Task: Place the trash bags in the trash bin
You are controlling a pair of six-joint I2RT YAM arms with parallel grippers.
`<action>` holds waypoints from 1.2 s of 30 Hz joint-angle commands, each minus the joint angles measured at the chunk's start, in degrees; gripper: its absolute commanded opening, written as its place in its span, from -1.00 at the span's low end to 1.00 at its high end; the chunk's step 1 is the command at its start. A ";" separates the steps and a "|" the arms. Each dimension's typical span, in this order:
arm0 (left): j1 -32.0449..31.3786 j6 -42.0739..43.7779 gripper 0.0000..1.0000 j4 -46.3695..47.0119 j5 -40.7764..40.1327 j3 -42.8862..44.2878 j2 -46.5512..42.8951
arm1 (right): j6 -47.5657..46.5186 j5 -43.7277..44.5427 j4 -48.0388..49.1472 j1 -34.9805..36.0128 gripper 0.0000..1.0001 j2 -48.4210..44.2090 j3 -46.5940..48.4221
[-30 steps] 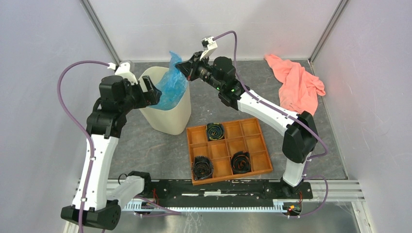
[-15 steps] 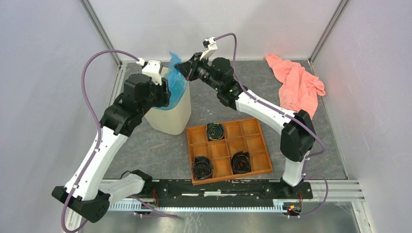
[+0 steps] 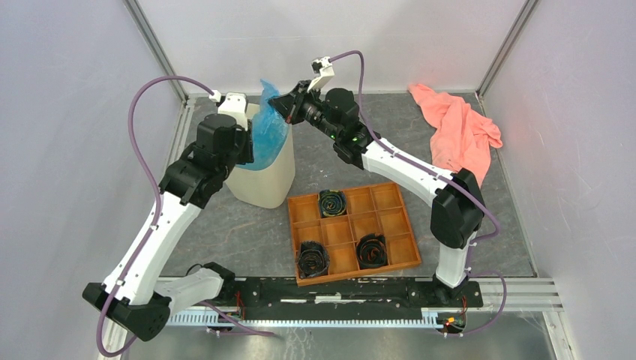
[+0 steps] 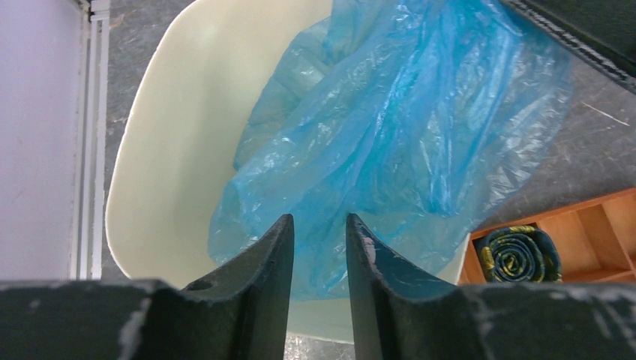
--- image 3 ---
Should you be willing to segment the blue plastic trash bag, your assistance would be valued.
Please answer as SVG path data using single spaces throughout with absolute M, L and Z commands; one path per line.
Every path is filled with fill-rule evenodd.
M 276 86 L 261 79 L 262 92 L 259 111 L 252 118 L 253 162 L 241 165 L 242 169 L 259 171 L 271 166 L 281 152 L 289 126 L 269 103 L 281 95 Z

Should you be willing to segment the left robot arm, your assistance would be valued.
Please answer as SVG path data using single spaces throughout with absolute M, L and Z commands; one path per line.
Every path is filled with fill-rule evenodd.
M 195 141 L 166 168 L 158 185 L 161 204 L 154 205 L 118 266 L 104 281 L 88 283 L 82 297 L 141 341 L 155 338 L 172 315 L 199 302 L 228 305 L 236 286 L 212 267 L 164 285 L 158 278 L 185 230 L 235 165 L 253 160 L 251 121 L 207 115 Z

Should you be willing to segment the beige trash bin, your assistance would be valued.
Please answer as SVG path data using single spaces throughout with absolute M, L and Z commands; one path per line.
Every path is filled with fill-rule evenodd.
M 247 119 L 259 111 L 258 104 L 247 105 Z M 242 169 L 236 165 L 225 184 L 238 199 L 251 205 L 274 209 L 286 198 L 296 174 L 293 156 L 293 133 L 291 125 L 282 150 L 274 163 L 259 171 Z

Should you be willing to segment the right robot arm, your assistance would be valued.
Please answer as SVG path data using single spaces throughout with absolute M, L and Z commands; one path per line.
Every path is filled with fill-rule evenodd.
M 268 104 L 286 123 L 306 122 L 329 137 L 345 163 L 395 182 L 430 206 L 430 231 L 440 243 L 433 297 L 443 306 L 459 301 L 468 277 L 468 247 L 485 216 L 476 177 L 467 169 L 440 169 L 392 145 L 373 130 L 350 90 L 333 88 L 322 95 L 302 80 Z

